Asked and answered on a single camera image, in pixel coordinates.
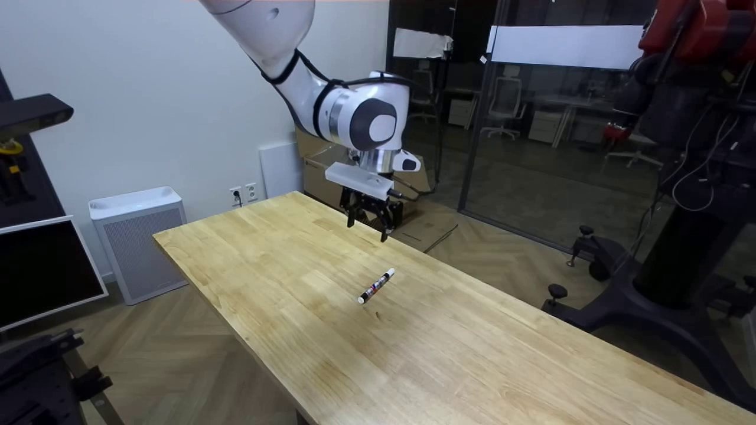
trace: black equipment stand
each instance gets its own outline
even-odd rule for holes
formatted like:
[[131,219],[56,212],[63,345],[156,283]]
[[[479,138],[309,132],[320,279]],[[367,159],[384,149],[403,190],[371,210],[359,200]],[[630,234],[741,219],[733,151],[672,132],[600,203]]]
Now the black equipment stand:
[[74,331],[40,336],[0,347],[0,422],[83,425],[79,401],[92,401],[107,425],[121,416],[103,390],[111,377],[87,368]]
[[675,208],[644,265],[619,244],[581,228],[574,256],[591,260],[591,275],[609,279],[606,289],[584,309],[571,309],[557,302],[567,290],[550,286],[552,301],[544,302],[544,312],[584,331],[619,324],[656,336],[687,354],[715,394],[756,413],[756,390],[740,374],[707,313],[719,290],[710,271],[743,225]]

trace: wooden tabletop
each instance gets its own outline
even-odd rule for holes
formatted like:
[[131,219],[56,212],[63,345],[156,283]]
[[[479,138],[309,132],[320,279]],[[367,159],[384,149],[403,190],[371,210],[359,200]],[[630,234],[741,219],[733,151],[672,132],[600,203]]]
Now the wooden tabletop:
[[754,422],[302,193],[156,241],[311,422]]

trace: monitor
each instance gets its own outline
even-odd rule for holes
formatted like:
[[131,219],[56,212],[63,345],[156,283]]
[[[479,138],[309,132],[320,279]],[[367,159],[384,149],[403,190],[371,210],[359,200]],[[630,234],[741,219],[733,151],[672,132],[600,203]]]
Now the monitor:
[[71,218],[0,226],[0,334],[107,295]]

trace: red object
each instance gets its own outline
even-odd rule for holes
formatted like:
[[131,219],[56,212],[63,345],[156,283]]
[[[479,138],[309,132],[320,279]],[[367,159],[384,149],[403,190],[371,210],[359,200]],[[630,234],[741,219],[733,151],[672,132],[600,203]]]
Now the red object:
[[606,122],[604,126],[604,139],[611,143],[611,146],[619,146],[628,139],[630,129],[619,126],[619,122]]
[[756,0],[658,0],[641,50],[661,54],[672,42],[681,16],[694,7],[675,48],[681,62],[756,60]]

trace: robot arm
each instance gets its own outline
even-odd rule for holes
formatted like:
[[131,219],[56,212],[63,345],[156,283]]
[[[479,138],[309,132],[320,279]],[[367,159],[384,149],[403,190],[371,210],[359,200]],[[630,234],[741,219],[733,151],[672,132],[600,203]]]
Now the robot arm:
[[371,74],[364,80],[330,80],[297,53],[313,18],[313,0],[200,0],[237,38],[261,77],[278,90],[297,127],[342,143],[359,165],[333,165],[326,178],[388,200],[394,171],[415,173],[420,160],[402,151],[409,88],[402,77]]

